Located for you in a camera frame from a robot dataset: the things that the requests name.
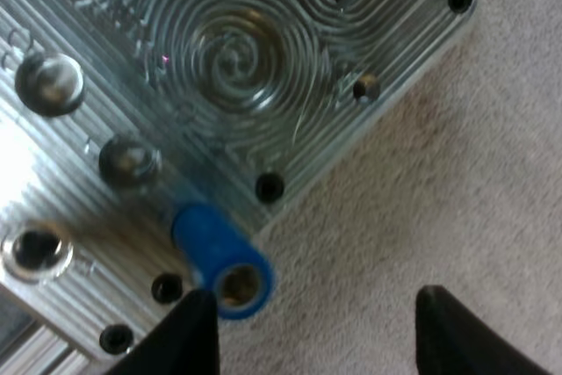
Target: metal surface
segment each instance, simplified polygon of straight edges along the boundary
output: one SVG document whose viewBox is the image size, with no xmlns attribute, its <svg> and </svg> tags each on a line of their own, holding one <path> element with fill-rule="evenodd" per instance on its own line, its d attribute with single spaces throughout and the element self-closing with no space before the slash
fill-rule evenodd
<svg viewBox="0 0 562 375">
<path fill-rule="evenodd" d="M 110 358 L 98 345 L 103 329 L 125 323 L 140 340 L 169 311 L 153 300 L 153 279 L 188 276 L 169 240 L 178 207 L 213 203 L 258 234 L 398 100 L 473 7 L 0 0 L 0 235 L 55 221 L 74 248 L 64 273 L 40 288 L 14 277 L 4 257 L 0 282 L 80 350 Z M 83 102 L 70 114 L 45 119 L 20 100 L 16 75 L 35 54 L 80 64 Z M 366 104 L 353 93 L 364 75 L 380 86 Z M 133 191 L 106 183 L 99 155 L 115 135 L 160 152 L 156 183 Z M 284 184 L 261 202 L 264 173 Z"/>
<path fill-rule="evenodd" d="M 18 349 L 0 364 L 4 375 L 43 375 L 81 373 L 88 359 L 74 351 L 53 331 L 37 327 Z"/>
</svg>

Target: reflective metal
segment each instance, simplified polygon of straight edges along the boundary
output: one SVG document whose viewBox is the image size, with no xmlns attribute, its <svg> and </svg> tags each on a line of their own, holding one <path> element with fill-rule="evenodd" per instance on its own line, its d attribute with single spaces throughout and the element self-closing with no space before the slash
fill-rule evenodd
<svg viewBox="0 0 562 375">
<path fill-rule="evenodd" d="M 55 221 L 73 245 L 68 268 L 40 288 L 4 252 L 0 283 L 81 350 L 113 359 L 103 329 L 126 324 L 139 341 L 169 311 L 152 298 L 154 278 L 188 277 L 169 240 L 178 207 L 212 203 L 259 234 L 462 33 L 475 4 L 0 0 L 0 228 Z M 87 95 L 73 112 L 45 119 L 22 103 L 44 86 L 17 90 L 30 57 L 80 63 Z M 66 105 L 80 74 L 61 74 L 76 88 L 54 102 Z M 353 92 L 365 75 L 380 87 L 367 104 Z M 160 152 L 153 184 L 124 192 L 103 178 L 100 152 L 120 134 Z M 263 174 L 283 188 L 264 201 Z"/>
</svg>

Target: blue tube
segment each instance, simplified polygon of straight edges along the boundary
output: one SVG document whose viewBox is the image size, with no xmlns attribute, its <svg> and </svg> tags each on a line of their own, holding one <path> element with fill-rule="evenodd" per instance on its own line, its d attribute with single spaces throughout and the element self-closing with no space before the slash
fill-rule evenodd
<svg viewBox="0 0 562 375">
<path fill-rule="evenodd" d="M 221 318 L 248 318 L 265 305 L 274 283 L 270 264 L 219 210 L 207 205 L 188 206 L 176 216 L 172 236 L 192 265 L 198 287 L 217 296 Z M 258 287 L 252 300 L 232 306 L 222 297 L 221 287 L 228 274 L 240 268 L 255 275 Z"/>
</svg>

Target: blue connector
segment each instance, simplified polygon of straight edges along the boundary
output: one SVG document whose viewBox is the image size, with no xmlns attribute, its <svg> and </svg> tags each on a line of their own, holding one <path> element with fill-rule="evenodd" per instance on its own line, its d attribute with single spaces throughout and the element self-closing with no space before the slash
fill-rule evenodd
<svg viewBox="0 0 562 375">
<path fill-rule="evenodd" d="M 176 216 L 172 236 L 198 287 L 216 295 L 220 317 L 248 318 L 265 305 L 274 283 L 270 264 L 219 210 L 188 206 Z"/>
</svg>

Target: spiral groove pattern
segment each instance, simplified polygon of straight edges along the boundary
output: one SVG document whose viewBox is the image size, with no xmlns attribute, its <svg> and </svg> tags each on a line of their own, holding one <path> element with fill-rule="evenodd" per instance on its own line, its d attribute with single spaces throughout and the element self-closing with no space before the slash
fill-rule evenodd
<svg viewBox="0 0 562 375">
<path fill-rule="evenodd" d="M 139 11 L 154 41 L 149 66 L 165 60 L 162 90 L 190 105 L 205 136 L 281 141 L 328 88 L 318 36 L 285 0 L 142 0 Z"/>
</svg>

